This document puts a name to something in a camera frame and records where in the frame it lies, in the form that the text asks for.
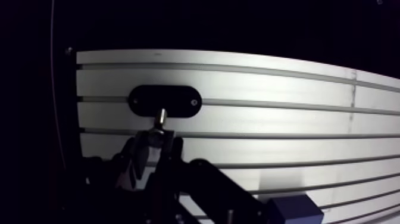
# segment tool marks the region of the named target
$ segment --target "white panel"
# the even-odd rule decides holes
[[[139,85],[189,85],[203,99],[241,99],[349,107],[352,86],[264,74],[196,70],[79,70],[77,94],[127,97]]]
[[[380,224],[399,224],[400,223],[400,215],[396,217],[392,217],[391,219],[380,222]]]
[[[341,222],[341,223],[343,223],[343,224],[362,224],[362,223],[368,222],[370,220],[374,220],[374,219],[378,219],[383,216],[390,215],[397,211],[400,211],[400,207],[392,208],[392,209],[385,210],[385,211],[377,213],[377,214],[372,214],[370,216],[362,217],[362,218],[355,219],[355,220],[348,221],[348,222]],[[199,222],[203,223],[203,224],[213,224],[214,223],[212,220],[209,220],[209,219],[200,219]]]
[[[400,116],[354,114],[351,133],[400,133]]]
[[[358,200],[362,198],[368,198],[371,196],[384,194],[387,192],[395,191],[400,188],[400,177],[389,178],[380,181],[372,181],[366,183],[360,183],[355,185],[341,186],[336,188],[326,188],[319,190],[306,191],[305,193],[315,202],[319,207],[328,206],[330,204],[343,203],[347,201]],[[262,195],[260,198],[270,197],[282,197],[281,194],[269,194]],[[193,214],[197,216],[203,216],[205,213],[196,205],[196,203],[190,198],[190,196],[181,196],[180,202]],[[330,210],[336,209],[324,209],[324,212],[330,212]]]
[[[349,222],[343,222],[343,223],[345,223],[345,224],[362,224],[362,223],[366,223],[368,221],[373,221],[375,219],[391,215],[391,214],[393,214],[395,212],[399,212],[399,211],[400,211],[400,207],[395,207],[395,208],[388,209],[388,210],[385,210],[385,211],[382,211],[382,212],[379,212],[379,213],[376,213],[376,214],[372,214],[372,215],[369,215],[369,216],[366,216],[366,217],[362,217],[362,218],[359,218],[359,219],[355,219],[355,220],[352,220],[352,221],[349,221]]]
[[[191,63],[296,71],[351,79],[352,69],[290,58],[216,51],[107,50],[77,53],[77,64]]]
[[[357,86],[355,107],[400,111],[400,93]]]
[[[348,219],[376,210],[384,209],[400,203],[400,193],[375,198],[360,203],[340,206],[325,212],[323,223],[334,222],[337,220]]]
[[[97,135],[82,133],[80,142],[85,157],[111,159],[119,153],[127,135]],[[198,139],[185,138],[183,159],[204,158],[211,163],[296,163],[332,161],[400,155],[400,138],[377,139]],[[149,161],[157,161],[152,151]]]
[[[400,79],[382,76],[381,74],[371,73],[367,71],[357,70],[357,80],[400,88]]]
[[[79,125],[103,129],[149,129],[152,119],[139,117],[126,103],[78,103]],[[203,106],[189,119],[168,119],[177,132],[347,133],[349,113],[275,108]]]
[[[221,169],[245,190],[277,190],[319,186],[398,173],[400,159],[315,167]]]

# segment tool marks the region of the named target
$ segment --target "bolt head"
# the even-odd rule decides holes
[[[192,106],[196,106],[197,105],[197,100],[195,100],[195,99],[192,99],[191,100],[191,102],[190,102],[190,104],[192,105]]]

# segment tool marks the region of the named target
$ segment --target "black mounting plate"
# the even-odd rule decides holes
[[[188,118],[199,112],[202,100],[191,86],[142,85],[131,91],[128,103],[138,116],[155,117],[163,108],[168,117]]]

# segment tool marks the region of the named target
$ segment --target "blue block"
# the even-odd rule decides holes
[[[324,217],[307,195],[271,198],[266,207],[269,224],[321,224]]]

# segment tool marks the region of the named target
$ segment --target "silver post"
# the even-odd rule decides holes
[[[165,120],[167,118],[167,111],[162,108],[155,116],[154,126],[155,127],[163,127],[165,124]]]
[[[228,210],[228,222],[227,224],[233,223],[233,210]]]

